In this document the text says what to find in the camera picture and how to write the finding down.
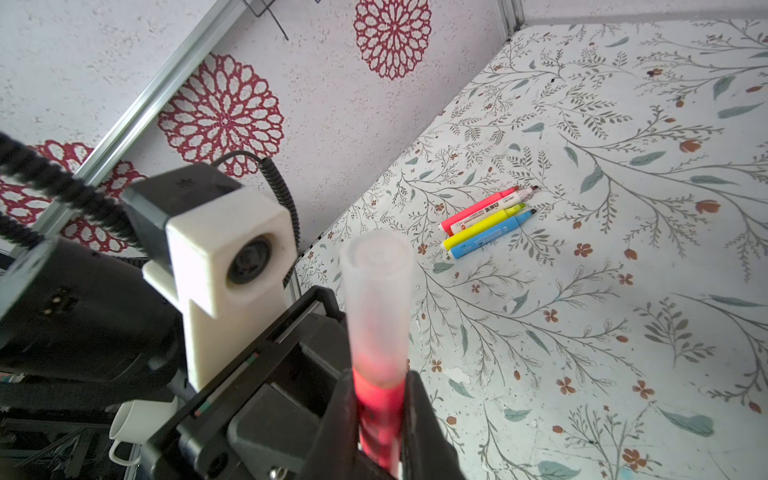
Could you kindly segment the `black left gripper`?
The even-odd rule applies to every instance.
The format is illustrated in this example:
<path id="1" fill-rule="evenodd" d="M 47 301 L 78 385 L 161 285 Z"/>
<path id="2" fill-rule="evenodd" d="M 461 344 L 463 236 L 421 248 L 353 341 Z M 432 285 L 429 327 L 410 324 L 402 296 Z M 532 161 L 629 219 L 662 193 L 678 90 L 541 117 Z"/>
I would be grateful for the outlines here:
<path id="1" fill-rule="evenodd" d="M 314 286 L 147 441 L 143 477 L 296 478 L 350 365 L 345 315 Z"/>

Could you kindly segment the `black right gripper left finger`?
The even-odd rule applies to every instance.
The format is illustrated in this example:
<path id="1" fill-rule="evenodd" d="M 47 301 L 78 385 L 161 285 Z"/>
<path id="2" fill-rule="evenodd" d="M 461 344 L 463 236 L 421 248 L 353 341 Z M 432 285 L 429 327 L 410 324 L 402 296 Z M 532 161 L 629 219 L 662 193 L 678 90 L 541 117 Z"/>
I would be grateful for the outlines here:
<path id="1" fill-rule="evenodd" d="M 340 376 L 311 454 L 312 479 L 349 479 L 358 451 L 358 402 L 350 369 Z"/>

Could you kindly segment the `translucent white pen cap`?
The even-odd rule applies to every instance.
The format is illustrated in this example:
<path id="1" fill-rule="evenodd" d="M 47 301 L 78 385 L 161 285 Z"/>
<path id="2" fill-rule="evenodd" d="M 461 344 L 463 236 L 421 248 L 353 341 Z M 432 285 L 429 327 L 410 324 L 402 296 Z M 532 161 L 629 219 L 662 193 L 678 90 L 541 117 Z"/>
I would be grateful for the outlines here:
<path id="1" fill-rule="evenodd" d="M 389 389 L 406 375 L 415 253 L 401 234 L 366 232 L 340 254 L 353 369 Z"/>

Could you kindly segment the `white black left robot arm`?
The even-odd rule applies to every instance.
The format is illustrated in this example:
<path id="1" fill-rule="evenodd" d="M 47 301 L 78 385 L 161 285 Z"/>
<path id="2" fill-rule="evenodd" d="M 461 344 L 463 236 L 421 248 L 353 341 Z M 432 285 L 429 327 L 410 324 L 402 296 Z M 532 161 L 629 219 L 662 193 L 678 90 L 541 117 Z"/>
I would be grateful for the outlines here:
<path id="1" fill-rule="evenodd" d="M 260 333 L 223 343 L 224 363 L 192 383 L 180 313 L 140 270 L 63 238 L 1 280 L 1 403 L 28 412 L 98 411 L 176 394 L 180 410 L 144 445 L 153 479 L 324 477 L 311 459 L 350 366 L 334 294 L 310 289 Z"/>

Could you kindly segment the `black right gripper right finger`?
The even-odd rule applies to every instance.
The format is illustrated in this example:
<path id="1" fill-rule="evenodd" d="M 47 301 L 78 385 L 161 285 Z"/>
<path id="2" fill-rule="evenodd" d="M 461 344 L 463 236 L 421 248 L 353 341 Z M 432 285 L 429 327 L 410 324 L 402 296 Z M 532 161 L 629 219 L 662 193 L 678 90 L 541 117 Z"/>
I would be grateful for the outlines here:
<path id="1" fill-rule="evenodd" d="M 458 454 L 442 433 L 420 375 L 405 378 L 402 425 L 403 479 L 464 480 Z"/>

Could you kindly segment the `pink highlighter pen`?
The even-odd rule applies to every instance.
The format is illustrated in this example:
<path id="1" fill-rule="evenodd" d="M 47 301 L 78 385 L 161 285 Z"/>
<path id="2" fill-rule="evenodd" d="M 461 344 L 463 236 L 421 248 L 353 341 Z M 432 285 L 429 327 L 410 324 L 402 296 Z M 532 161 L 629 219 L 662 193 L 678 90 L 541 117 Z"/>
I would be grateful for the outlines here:
<path id="1" fill-rule="evenodd" d="M 407 361 L 352 351 L 354 390 L 362 451 L 379 467 L 398 476 Z"/>

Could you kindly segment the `blue highlighter pen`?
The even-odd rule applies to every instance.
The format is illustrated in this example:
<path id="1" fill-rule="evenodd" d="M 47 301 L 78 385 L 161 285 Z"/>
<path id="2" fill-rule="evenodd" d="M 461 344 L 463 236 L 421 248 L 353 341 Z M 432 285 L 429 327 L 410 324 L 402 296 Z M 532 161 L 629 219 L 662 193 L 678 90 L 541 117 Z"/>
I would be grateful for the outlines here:
<path id="1" fill-rule="evenodd" d="M 452 247 L 447 251 L 447 254 L 452 259 L 459 259 L 519 229 L 527 220 L 534 216 L 536 212 L 536 209 L 530 209 L 519 215 L 512 216 L 509 219 L 490 227 L 484 232 L 481 232 L 472 238 Z"/>

